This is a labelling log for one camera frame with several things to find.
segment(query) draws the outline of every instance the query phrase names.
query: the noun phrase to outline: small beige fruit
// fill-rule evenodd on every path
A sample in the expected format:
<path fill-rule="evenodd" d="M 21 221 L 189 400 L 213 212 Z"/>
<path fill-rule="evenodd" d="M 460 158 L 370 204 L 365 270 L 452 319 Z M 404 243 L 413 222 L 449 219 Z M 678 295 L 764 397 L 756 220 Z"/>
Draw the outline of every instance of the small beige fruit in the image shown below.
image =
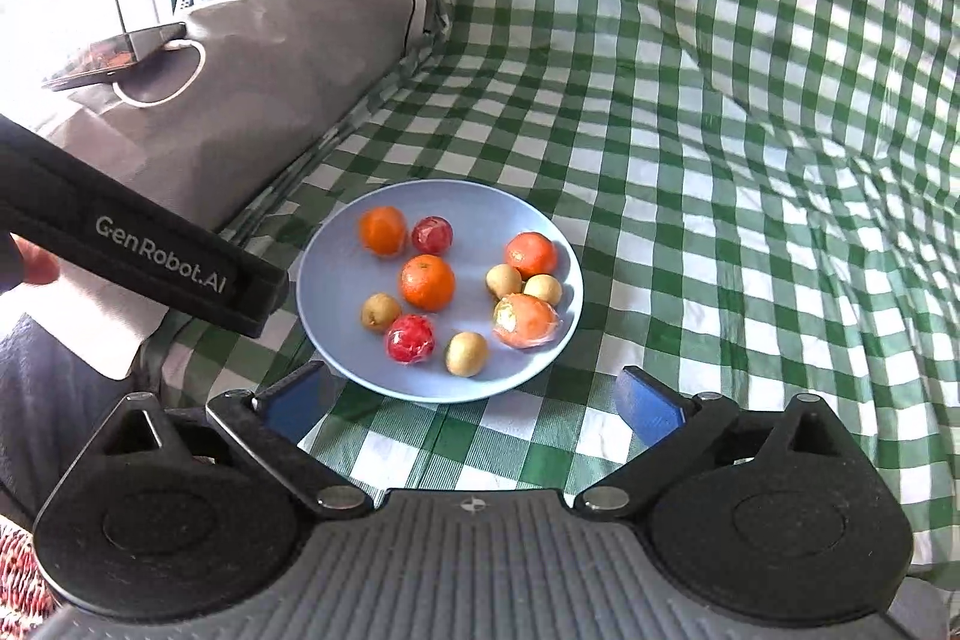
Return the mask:
<path fill-rule="evenodd" d="M 375 293 L 363 303 L 360 322 L 365 329 L 384 333 L 400 317 L 401 312 L 400 304 L 389 293 Z"/>
<path fill-rule="evenodd" d="M 523 287 L 523 278 L 509 263 L 498 263 L 487 272 L 487 290 L 497 301 L 511 293 L 520 293 Z"/>
<path fill-rule="evenodd" d="M 546 301 L 551 307 L 560 304 L 560 298 L 563 298 L 563 286 L 560 285 L 560 281 L 548 274 L 536 274 L 531 277 L 523 287 L 523 292 L 528 296 L 536 296 Z"/>
<path fill-rule="evenodd" d="M 483 369 L 490 355 L 487 340 L 476 332 L 461 332 L 454 335 L 446 346 L 446 368 L 451 375 L 473 377 Z"/>

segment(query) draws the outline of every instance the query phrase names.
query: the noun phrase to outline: plate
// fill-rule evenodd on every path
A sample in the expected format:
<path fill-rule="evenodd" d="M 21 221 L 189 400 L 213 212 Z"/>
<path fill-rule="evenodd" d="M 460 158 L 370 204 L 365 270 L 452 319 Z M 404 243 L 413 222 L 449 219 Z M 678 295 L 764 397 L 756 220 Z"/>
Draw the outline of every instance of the plate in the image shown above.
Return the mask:
<path fill-rule="evenodd" d="M 387 357 L 383 336 L 360 325 L 368 296 L 386 292 L 405 313 L 417 310 L 397 290 L 400 268 L 416 255 L 410 247 L 398 259 L 381 260 L 360 244 L 357 221 L 373 207 L 394 206 L 413 228 L 421 218 L 440 215 L 453 227 L 453 246 L 443 259 L 453 268 L 457 290 L 433 322 L 437 348 L 426 362 L 404 366 Z M 557 247 L 554 276 L 563 284 L 556 310 L 563 320 L 553 342 L 515 350 L 493 335 L 493 306 L 487 271 L 503 263 L 503 249 L 521 231 L 539 231 Z M 340 210 L 320 226 L 307 245 L 296 280 L 296 307 L 320 355 L 345 377 L 387 396 L 411 402 L 472 402 L 530 380 L 560 354 L 573 335 L 584 305 L 584 278 L 570 243 L 549 218 L 525 201 L 486 185 L 463 180 L 415 180 L 385 186 Z M 457 332 L 481 333 L 490 357 L 478 375 L 460 378 L 446 371 L 443 350 Z"/>

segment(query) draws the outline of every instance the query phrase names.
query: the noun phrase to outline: gray pants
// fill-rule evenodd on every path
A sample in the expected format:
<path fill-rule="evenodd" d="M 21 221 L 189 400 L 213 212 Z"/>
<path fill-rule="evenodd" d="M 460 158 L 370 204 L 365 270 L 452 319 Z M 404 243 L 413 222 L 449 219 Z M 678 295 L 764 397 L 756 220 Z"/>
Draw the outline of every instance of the gray pants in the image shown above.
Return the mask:
<path fill-rule="evenodd" d="M 0 515 L 30 528 L 94 429 L 128 391 L 29 316 L 0 338 Z"/>

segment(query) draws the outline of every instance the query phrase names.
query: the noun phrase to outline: checkered tablecloth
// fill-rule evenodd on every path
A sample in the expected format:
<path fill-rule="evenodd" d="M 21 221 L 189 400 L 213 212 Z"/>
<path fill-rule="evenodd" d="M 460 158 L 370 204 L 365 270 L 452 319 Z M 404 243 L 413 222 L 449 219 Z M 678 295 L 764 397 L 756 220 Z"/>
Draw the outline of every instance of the checkered tablecloth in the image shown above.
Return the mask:
<path fill-rule="evenodd" d="M 258 199 L 247 247 L 296 278 L 338 205 L 469 178 L 565 233 L 581 324 L 554 366 L 488 401 L 348 384 L 304 447 L 376 495 L 573 494 L 640 448 L 611 403 L 623 365 L 749 408 L 810 389 L 904 505 L 918 571 L 960 586 L 957 0 L 443 3 L 445 42 Z M 293 297 L 258 340 L 192 322 L 165 393 L 202 403 L 312 353 Z"/>

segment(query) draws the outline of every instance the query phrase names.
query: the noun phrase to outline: red woven fabric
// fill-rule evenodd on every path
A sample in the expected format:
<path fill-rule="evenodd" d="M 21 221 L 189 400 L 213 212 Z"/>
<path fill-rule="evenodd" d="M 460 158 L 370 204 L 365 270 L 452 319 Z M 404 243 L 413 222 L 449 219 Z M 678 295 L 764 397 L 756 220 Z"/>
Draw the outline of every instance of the red woven fabric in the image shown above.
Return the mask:
<path fill-rule="evenodd" d="M 53 610 L 30 534 L 0 517 L 0 640 L 22 640 Z"/>

